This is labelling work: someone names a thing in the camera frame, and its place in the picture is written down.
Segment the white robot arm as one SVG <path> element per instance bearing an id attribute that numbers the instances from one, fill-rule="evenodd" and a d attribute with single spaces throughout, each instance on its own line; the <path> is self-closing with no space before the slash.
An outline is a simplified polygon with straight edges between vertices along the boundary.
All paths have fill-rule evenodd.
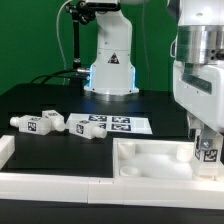
<path id="1" fill-rule="evenodd" d="M 84 0 L 98 23 L 97 57 L 85 91 L 106 99 L 136 93 L 130 62 L 132 25 L 121 5 L 140 0 Z M 224 132 L 224 0 L 167 0 L 177 20 L 170 47 L 173 92 L 188 111 L 188 127 L 197 129 L 197 151 L 208 155 Z"/>

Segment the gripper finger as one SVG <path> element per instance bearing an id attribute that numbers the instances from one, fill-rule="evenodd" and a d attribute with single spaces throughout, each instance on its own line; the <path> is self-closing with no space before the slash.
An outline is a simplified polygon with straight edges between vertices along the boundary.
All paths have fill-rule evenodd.
<path id="1" fill-rule="evenodd" d="M 223 136 L 212 130 L 204 128 L 200 133 L 199 149 L 202 159 L 219 159 L 221 157 Z"/>
<path id="2" fill-rule="evenodd" d="M 187 113 L 187 125 L 189 138 L 195 138 L 197 131 L 204 127 L 203 122 L 190 112 Z"/>

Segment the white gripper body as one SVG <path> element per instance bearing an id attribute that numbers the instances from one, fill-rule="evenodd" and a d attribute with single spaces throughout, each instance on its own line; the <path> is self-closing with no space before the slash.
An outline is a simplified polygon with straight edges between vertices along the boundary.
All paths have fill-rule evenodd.
<path id="1" fill-rule="evenodd" d="M 224 133 L 224 64 L 189 68 L 174 62 L 175 101 L 212 128 Z"/>

